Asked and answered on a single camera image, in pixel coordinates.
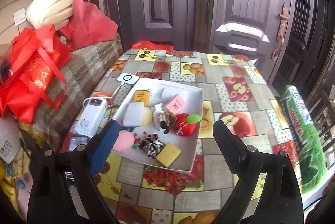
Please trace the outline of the right hand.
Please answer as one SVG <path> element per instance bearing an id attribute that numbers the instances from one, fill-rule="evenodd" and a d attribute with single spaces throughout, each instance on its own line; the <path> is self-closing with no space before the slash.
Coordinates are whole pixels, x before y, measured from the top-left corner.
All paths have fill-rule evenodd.
<path id="1" fill-rule="evenodd" d="M 333 184 L 334 184 L 334 181 L 330 181 L 330 180 L 328 181 L 328 185 L 322 191 L 323 196 L 326 196 L 330 192 L 330 190 L 333 187 Z"/>

